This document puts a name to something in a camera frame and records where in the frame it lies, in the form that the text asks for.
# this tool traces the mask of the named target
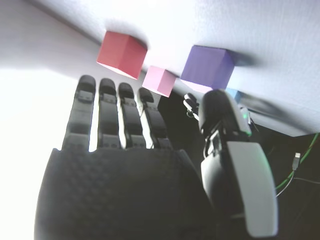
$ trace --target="white wall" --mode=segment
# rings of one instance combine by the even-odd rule
[[[0,239],[33,240],[43,173],[61,146],[79,77],[136,91],[145,74],[132,80],[100,66],[96,43],[21,0],[0,1],[0,45]]]

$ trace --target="red block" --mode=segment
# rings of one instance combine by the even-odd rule
[[[147,49],[133,36],[107,31],[96,62],[118,74],[137,79],[146,54]]]

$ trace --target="pink block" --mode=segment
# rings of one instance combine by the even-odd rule
[[[160,67],[150,66],[142,87],[168,98],[174,88],[175,81],[176,76],[169,71]]]

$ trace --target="wire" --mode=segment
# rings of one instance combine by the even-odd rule
[[[303,154],[303,157],[300,159],[300,164],[308,157],[308,155],[309,155],[312,147],[314,146],[314,144],[315,144],[318,136],[319,136],[319,133],[316,133],[316,134],[314,135],[314,138],[313,138],[312,142],[310,143],[310,146],[307,148],[307,150],[306,150],[305,153]],[[289,176],[288,176],[285,180],[283,180],[283,182],[281,182],[278,186],[276,186],[275,189],[279,189],[279,188],[281,188],[283,185],[285,185],[285,184],[289,181],[289,179],[292,177],[293,174],[294,174],[294,171],[292,171],[292,172],[289,174]]]
[[[320,181],[312,181],[312,180],[304,179],[304,178],[301,178],[301,177],[294,177],[293,179],[302,180],[302,181],[305,181],[305,182],[308,182],[308,183],[312,183],[312,184],[320,184]]]
[[[287,187],[290,185],[290,183],[291,183],[292,180],[294,179],[295,172],[296,172],[296,171],[292,171],[292,176],[291,176],[289,182],[288,182],[287,185],[285,185],[285,187],[276,195],[276,197],[280,196],[280,194],[282,194],[282,193],[287,189]]]

